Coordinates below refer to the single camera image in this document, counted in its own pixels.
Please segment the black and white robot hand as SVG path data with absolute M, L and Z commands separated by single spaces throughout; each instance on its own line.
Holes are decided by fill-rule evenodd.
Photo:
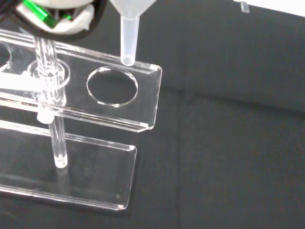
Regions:
M 2 0 L 0 21 L 11 20 L 33 36 L 75 41 L 94 31 L 106 5 L 106 0 Z

